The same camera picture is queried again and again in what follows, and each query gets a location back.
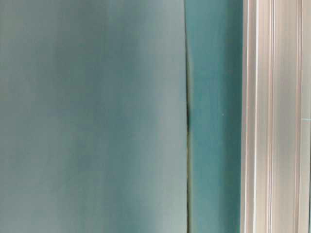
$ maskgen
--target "aluminum profile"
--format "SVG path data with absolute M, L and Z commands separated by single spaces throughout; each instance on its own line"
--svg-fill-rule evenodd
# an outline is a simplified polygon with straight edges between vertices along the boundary
M 307 233 L 311 2 L 245 0 L 241 233 Z

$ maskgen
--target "teal wall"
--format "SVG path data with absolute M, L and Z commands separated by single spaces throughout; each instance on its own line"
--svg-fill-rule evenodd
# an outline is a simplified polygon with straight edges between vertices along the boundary
M 242 0 L 186 0 L 190 232 L 240 221 Z
M 180 0 L 0 0 L 0 233 L 185 233 Z

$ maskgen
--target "dark gap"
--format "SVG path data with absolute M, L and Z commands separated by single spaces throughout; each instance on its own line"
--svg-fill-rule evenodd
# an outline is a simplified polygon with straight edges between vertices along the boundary
M 187 115 L 187 233 L 191 232 L 190 224 L 190 67 L 187 42 L 186 0 L 184 0 L 185 56 L 186 56 L 186 115 Z

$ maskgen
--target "teal panel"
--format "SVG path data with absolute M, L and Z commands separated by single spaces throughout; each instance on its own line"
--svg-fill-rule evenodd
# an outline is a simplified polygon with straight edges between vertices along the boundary
M 0 233 L 184 233 L 179 0 L 0 0 Z
M 190 232 L 240 221 L 242 0 L 186 0 Z

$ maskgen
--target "groove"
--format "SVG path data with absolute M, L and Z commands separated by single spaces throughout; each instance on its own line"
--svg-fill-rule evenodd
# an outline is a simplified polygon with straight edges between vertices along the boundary
M 274 59 L 275 59 L 275 0 L 270 1 L 270 47 L 269 47 L 269 96 L 268 96 L 268 153 L 267 153 L 267 233 L 272 233 L 272 197 L 273 197 L 273 104 L 274 104 Z
M 300 203 L 300 128 L 301 128 L 301 69 L 302 69 L 302 0 L 297 0 L 297 58 L 296 58 L 296 123 L 295 123 L 295 193 L 294 233 L 299 233 Z

